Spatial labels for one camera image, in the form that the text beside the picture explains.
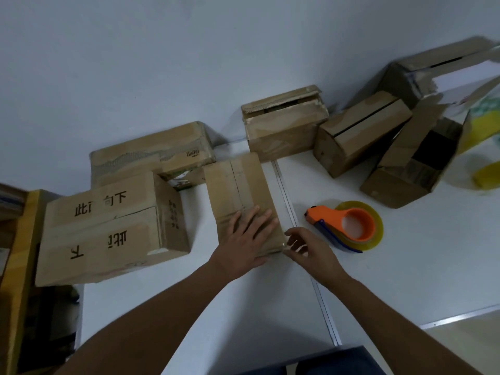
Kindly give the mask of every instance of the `white table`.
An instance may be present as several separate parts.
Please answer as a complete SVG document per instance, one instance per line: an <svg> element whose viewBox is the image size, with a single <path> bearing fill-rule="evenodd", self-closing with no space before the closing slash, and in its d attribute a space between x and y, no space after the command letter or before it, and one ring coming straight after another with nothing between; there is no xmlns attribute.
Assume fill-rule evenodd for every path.
<svg viewBox="0 0 500 375"><path fill-rule="evenodd" d="M384 221L384 239L369 252L334 251L342 266L410 321L429 328L480 314L500 304L500 189L478 191L470 174L500 160L493 140L457 157L435 191L400 209L386 208L359 191L376 163L366 161L331 178L311 151L278 160L296 223L313 205L334 208L359 200ZM321 287L322 298L347 345L370 340L339 300Z"/></svg>
<svg viewBox="0 0 500 375"><path fill-rule="evenodd" d="M220 146L217 159L248 151ZM292 226L271 163L263 165L284 229ZM187 277L217 246L206 185L181 192L189 255L84 286L81 341L137 305ZM229 284L206 308L164 374L239 373L334 347L310 277L284 255Z"/></svg>

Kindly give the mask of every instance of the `metal strip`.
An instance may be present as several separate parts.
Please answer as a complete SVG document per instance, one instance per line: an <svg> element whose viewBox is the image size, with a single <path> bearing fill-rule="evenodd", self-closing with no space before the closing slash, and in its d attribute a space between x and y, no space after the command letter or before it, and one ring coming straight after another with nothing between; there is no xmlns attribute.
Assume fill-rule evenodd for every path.
<svg viewBox="0 0 500 375"><path fill-rule="evenodd" d="M298 224L297 215L295 214L295 211L293 210L293 206L291 205L290 200L288 198L288 194L286 192L286 188L284 186L284 182L282 179L282 174L281 174L281 171L279 169L279 165L278 165L276 160L272 161L272 168L274 169L274 173L276 174L279 189L282 193L286 208L288 209L288 213L290 215L291 222L292 222L293 226L298 227L299 224ZM328 333L330 334L330 338L331 338L334 346L340 346L342 344L342 342L341 342L341 339L339 336L339 332L337 331L337 328L335 326L335 323L334 323L334 320L333 320L332 315L330 313L330 310L323 300L321 290L320 290L320 285L312 277L310 279L311 279L311 282L313 284L312 286L313 286L315 293L316 293L317 301L320 304L321 312L323 314L324 322L327 325Z"/></svg>
<svg viewBox="0 0 500 375"><path fill-rule="evenodd" d="M440 327L441 325L446 325L448 323L465 320L465 319L471 318L471 317L485 315L487 313L494 312L496 310L500 310L500 304L492 305L490 307L486 307L486 308L482 308L482 309L477 309L477 310L474 310L472 312L464 313L462 315L457 315L454 317L443 318L442 320L439 320L439 321L425 323L423 325L420 325L420 328L421 329L430 329L430 328Z"/></svg>

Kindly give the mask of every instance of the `yellow tape roll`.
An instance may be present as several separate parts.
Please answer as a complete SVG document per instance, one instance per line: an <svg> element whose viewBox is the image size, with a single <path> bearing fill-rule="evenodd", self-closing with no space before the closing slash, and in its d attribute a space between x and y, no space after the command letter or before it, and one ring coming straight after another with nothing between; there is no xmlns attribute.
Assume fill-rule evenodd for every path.
<svg viewBox="0 0 500 375"><path fill-rule="evenodd" d="M361 250L362 252L365 252L367 250L370 250L371 248L374 248L377 246L380 241L382 241L382 238L384 237L384 223L382 222L382 218L378 215L378 213L373 209L371 206L368 204L365 204L364 202L361 201L344 201L341 202L339 205L336 206L336 210L346 210L349 208L361 208L366 210L372 217L373 220L375 221L375 235L373 236L372 239L370 239L366 243L357 243L353 242L350 239L347 239L345 235L340 233L338 230L334 229L335 235L346 245L349 247L355 248L357 250Z"/></svg>

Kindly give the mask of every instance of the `person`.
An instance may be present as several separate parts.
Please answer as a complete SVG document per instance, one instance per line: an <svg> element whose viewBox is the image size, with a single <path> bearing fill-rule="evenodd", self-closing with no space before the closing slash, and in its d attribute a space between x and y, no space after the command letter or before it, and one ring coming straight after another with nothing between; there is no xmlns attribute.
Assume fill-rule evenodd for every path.
<svg viewBox="0 0 500 375"><path fill-rule="evenodd" d="M242 218L236 213L226 239L206 264L96 333L55 374L161 374L212 299L228 283L268 261L256 255L278 219L270 218L270 210L261 216L258 212L256 206ZM314 233L293 227L285 235L291 249L284 254L339 298L394 374L479 373L350 277Z"/></svg>

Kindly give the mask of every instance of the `person's right hand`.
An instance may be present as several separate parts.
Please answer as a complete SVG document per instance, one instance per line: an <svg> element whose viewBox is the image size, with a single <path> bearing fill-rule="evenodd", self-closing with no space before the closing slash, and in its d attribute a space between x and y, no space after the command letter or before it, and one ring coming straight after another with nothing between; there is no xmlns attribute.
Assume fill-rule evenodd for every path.
<svg viewBox="0 0 500 375"><path fill-rule="evenodd" d="M290 250L283 254L304 268L309 275L325 287L335 288L350 279L328 244L304 227L292 227L285 232L289 236Z"/></svg>

